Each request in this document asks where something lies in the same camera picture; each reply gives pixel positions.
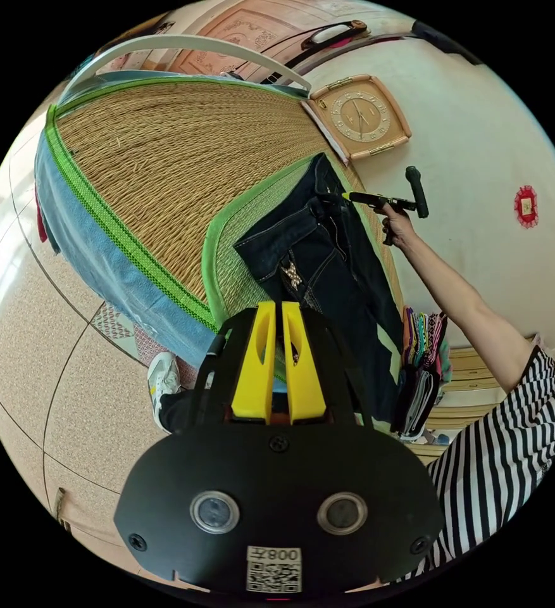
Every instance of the striped shirt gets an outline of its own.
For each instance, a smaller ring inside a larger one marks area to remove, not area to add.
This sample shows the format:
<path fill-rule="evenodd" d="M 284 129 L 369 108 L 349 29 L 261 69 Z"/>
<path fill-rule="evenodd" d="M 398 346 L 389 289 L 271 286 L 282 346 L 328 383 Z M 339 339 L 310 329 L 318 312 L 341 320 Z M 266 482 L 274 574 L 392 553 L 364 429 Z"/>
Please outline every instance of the striped shirt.
<path fill-rule="evenodd" d="M 492 536 L 528 500 L 554 458 L 555 361 L 536 346 L 517 387 L 428 465 L 446 525 L 403 580 Z"/>

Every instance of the black pants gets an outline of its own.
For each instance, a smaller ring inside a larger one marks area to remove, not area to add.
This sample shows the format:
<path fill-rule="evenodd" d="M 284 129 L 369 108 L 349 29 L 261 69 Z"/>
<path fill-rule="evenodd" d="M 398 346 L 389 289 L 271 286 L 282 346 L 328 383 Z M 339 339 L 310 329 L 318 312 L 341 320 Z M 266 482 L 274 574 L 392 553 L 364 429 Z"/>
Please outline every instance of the black pants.
<path fill-rule="evenodd" d="M 331 319 L 361 367 L 372 416 L 392 421 L 397 384 L 380 325 L 399 353 L 403 324 L 389 283 L 357 210 L 325 154 L 235 249 L 268 296 L 297 301 Z"/>

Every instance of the clock face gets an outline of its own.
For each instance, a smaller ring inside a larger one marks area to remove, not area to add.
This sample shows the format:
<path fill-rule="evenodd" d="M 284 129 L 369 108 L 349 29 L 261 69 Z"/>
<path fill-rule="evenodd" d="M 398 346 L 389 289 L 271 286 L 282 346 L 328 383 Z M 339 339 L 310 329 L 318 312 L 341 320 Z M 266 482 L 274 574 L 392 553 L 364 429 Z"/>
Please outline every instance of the clock face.
<path fill-rule="evenodd" d="M 354 141 L 378 141 L 391 125 L 385 103 L 366 91 L 341 94 L 332 103 L 330 118 L 340 133 Z"/>

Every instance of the white sneaker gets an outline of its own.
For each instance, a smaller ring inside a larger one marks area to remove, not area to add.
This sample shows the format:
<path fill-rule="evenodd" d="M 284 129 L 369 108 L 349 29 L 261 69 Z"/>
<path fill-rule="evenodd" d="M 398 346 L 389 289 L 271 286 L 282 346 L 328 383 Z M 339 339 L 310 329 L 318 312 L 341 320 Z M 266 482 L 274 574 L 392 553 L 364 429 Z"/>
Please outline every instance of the white sneaker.
<path fill-rule="evenodd" d="M 149 383 L 155 424 L 162 431 L 169 433 L 159 421 L 159 413 L 161 412 L 161 395 L 176 395 L 182 391 L 176 357 L 171 353 L 159 353 L 151 361 L 146 377 Z"/>

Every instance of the hand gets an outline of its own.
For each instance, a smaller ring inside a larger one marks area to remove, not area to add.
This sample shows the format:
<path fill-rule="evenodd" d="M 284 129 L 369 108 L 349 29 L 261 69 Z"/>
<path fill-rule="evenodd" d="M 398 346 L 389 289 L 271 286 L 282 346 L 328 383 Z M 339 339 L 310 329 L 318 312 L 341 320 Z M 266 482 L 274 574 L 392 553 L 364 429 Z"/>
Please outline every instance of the hand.
<path fill-rule="evenodd" d="M 405 211 L 397 213 L 390 205 L 384 205 L 379 213 L 387 216 L 383 219 L 383 232 L 393 232 L 393 244 L 398 249 L 405 249 L 418 238 Z"/>

